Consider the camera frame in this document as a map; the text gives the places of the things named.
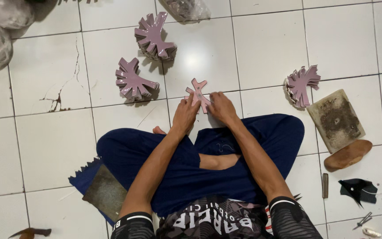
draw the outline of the navy blue pants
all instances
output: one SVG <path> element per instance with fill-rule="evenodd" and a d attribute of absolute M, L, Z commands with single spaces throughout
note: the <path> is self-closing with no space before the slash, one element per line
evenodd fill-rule
<path fill-rule="evenodd" d="M 286 178 L 304 136 L 300 119 L 272 114 L 242 119 L 242 122 Z M 97 153 L 114 177 L 129 190 L 141 166 L 164 137 L 162 134 L 120 128 L 99 139 Z M 195 144 L 185 136 L 151 201 L 151 208 L 158 216 L 166 217 L 209 195 L 267 205 L 266 196 L 253 179 L 243 157 L 230 168 L 208 170 L 199 168 L 199 153 L 241 154 L 241 149 L 228 128 L 200 130 Z"/>

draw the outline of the pink leather piece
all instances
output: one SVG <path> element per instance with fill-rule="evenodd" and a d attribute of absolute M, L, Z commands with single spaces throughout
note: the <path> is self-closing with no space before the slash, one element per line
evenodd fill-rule
<path fill-rule="evenodd" d="M 138 22 L 140 27 L 135 28 L 135 37 L 141 51 L 152 60 L 173 60 L 172 52 L 176 49 L 173 42 L 164 42 L 161 38 L 163 24 L 167 18 L 166 12 L 160 12 L 154 20 L 153 14 L 147 15 Z"/>
<path fill-rule="evenodd" d="M 197 101 L 201 101 L 201 107 L 203 108 L 203 113 L 207 114 L 207 106 L 211 105 L 212 103 L 204 97 L 204 95 L 201 93 L 201 89 L 207 84 L 207 81 L 204 80 L 200 83 L 197 82 L 197 80 L 194 78 L 191 81 L 192 85 L 194 86 L 194 90 L 191 90 L 190 88 L 187 87 L 186 91 L 191 94 L 191 92 L 194 92 L 194 97 L 192 100 L 192 106 L 194 106 Z"/>
<path fill-rule="evenodd" d="M 304 108 L 310 106 L 306 86 L 310 86 L 315 90 L 319 89 L 318 84 L 321 76 L 316 72 L 317 65 L 310 66 L 308 71 L 302 66 L 299 71 L 294 70 L 294 72 L 287 77 L 286 90 L 296 107 Z"/>
<path fill-rule="evenodd" d="M 120 88 L 120 93 L 132 102 L 142 100 L 143 96 L 151 96 L 146 87 L 154 90 L 159 88 L 159 83 L 146 80 L 136 74 L 139 67 L 138 63 L 137 58 L 132 59 L 131 62 L 126 62 L 122 57 L 119 61 L 119 70 L 116 70 L 118 78 L 116 85 Z"/>

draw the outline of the whetstone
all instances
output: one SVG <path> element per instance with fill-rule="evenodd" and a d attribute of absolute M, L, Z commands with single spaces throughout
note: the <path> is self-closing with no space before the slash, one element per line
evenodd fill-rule
<path fill-rule="evenodd" d="M 82 200 L 94 205 L 114 222 L 126 198 L 126 189 L 105 165 L 101 165 Z"/>
<path fill-rule="evenodd" d="M 343 89 L 312 104 L 307 111 L 331 154 L 365 136 Z"/>

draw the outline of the crack in tile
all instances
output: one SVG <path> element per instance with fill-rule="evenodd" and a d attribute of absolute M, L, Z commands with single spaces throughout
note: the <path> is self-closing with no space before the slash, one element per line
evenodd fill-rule
<path fill-rule="evenodd" d="M 71 110 L 70 107 L 69 107 L 69 108 L 64 108 L 64 109 L 61 107 L 61 91 L 63 90 L 64 86 L 65 86 L 67 83 L 69 83 L 69 81 L 71 81 L 72 79 L 75 78 L 75 75 L 76 75 L 76 81 L 77 81 L 77 82 L 79 83 L 79 85 L 82 86 L 82 88 L 85 90 L 85 87 L 83 87 L 83 85 L 80 84 L 79 79 L 78 79 L 78 75 L 79 75 L 79 72 L 80 72 L 80 65 L 79 65 L 79 50 L 78 50 L 78 37 L 77 37 L 77 36 L 76 36 L 76 52 L 78 53 L 78 55 L 77 55 L 77 57 L 76 57 L 75 72 L 73 73 L 72 78 L 70 78 L 68 81 L 66 81 L 66 82 L 63 84 L 63 86 L 61 87 L 60 92 L 58 92 L 58 98 L 57 98 L 57 99 L 48 99 L 48 98 L 46 98 L 46 96 L 47 96 L 48 92 L 50 91 L 50 89 L 55 85 L 55 84 L 54 84 L 54 85 L 52 85 L 52 86 L 50 87 L 50 89 L 47 90 L 47 92 L 45 93 L 45 96 L 44 96 L 42 99 L 40 99 L 40 100 L 50 100 L 50 101 L 52 101 L 52 102 L 51 102 L 51 107 L 50 107 L 50 110 L 48 111 L 48 113 L 55 112 L 55 111 L 57 110 L 57 106 L 58 106 L 58 104 L 60 104 L 60 109 L 59 109 L 59 111 L 68 111 L 68 110 Z"/>
<path fill-rule="evenodd" d="M 141 125 L 141 123 L 144 122 L 144 120 L 151 114 L 151 112 L 153 112 L 153 110 L 154 110 L 155 108 L 157 108 L 157 106 L 154 107 L 154 108 L 147 114 L 147 116 L 146 116 L 146 117 L 139 123 L 139 125 L 138 125 L 136 128 L 138 128 L 138 127 Z"/>

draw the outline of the man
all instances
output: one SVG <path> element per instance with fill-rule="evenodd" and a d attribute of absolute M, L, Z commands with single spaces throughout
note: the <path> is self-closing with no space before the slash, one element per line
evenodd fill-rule
<path fill-rule="evenodd" d="M 210 98 L 210 113 L 227 128 L 201 130 L 195 144 L 186 134 L 201 102 L 192 100 L 181 100 L 167 134 L 118 129 L 98 141 L 98 155 L 128 190 L 112 239 L 321 238 L 284 180 L 303 123 L 284 114 L 241 120 L 222 92 Z M 153 211 L 162 217 L 157 235 Z"/>

